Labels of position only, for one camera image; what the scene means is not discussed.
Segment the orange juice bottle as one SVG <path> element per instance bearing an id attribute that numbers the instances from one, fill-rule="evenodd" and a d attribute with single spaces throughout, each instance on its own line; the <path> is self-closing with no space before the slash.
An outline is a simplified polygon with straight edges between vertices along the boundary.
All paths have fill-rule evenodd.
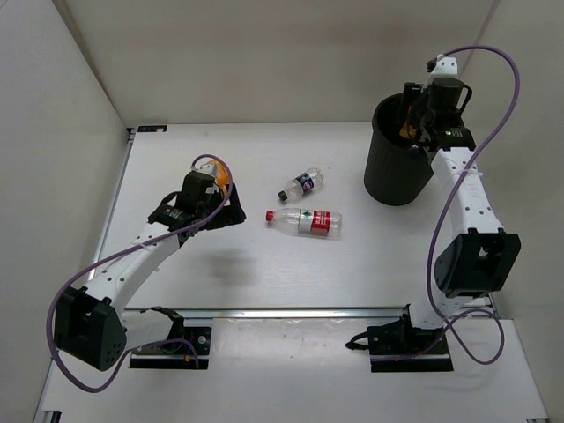
<path id="1" fill-rule="evenodd" d="M 217 189 L 220 189 L 223 194 L 227 192 L 229 177 L 226 168 L 217 160 L 208 160 L 201 165 L 197 171 L 202 174 L 213 176 L 215 184 L 218 186 Z"/>

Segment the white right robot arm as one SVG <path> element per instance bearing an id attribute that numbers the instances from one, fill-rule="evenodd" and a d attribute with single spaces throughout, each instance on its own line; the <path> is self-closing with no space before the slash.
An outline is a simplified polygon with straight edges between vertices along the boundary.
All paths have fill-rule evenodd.
<path id="1" fill-rule="evenodd" d="M 496 217 L 472 160 L 476 144 L 462 121 L 471 95 L 456 78 L 407 83 L 401 95 L 400 135 L 409 152 L 428 160 L 450 201 L 442 213 L 452 227 L 450 244 L 431 256 L 427 297 L 408 305 L 397 323 L 397 344 L 409 353 L 461 307 L 500 291 L 521 249 L 518 235 L 507 233 Z"/>

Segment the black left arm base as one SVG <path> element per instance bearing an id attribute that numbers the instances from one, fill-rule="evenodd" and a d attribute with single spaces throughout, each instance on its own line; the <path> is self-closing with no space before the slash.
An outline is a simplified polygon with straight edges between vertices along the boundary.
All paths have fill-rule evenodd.
<path id="1" fill-rule="evenodd" d="M 189 319 L 169 308 L 130 311 L 122 316 L 129 367 L 205 370 L 212 346 L 212 322 Z"/>

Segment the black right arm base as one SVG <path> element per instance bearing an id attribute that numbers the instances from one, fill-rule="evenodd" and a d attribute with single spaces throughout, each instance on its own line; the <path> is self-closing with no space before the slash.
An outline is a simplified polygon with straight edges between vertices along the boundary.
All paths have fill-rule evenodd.
<path id="1" fill-rule="evenodd" d="M 452 372 L 446 331 L 415 328 L 407 308 L 391 323 L 367 326 L 353 336 L 345 348 L 367 351 L 372 373 L 444 373 Z"/>

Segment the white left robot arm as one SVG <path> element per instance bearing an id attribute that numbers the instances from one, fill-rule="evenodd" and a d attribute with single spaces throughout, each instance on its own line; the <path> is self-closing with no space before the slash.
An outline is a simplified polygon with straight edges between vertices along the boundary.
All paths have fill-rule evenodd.
<path id="1" fill-rule="evenodd" d="M 149 215 L 127 251 L 80 288 L 66 288 L 55 306 L 56 348 L 100 371 L 109 370 L 130 349 L 156 343 L 174 353 L 185 340 L 183 319 L 162 306 L 127 315 L 142 284 L 201 231 L 239 225 L 246 214 L 233 183 L 189 172 L 178 191 L 168 194 Z"/>

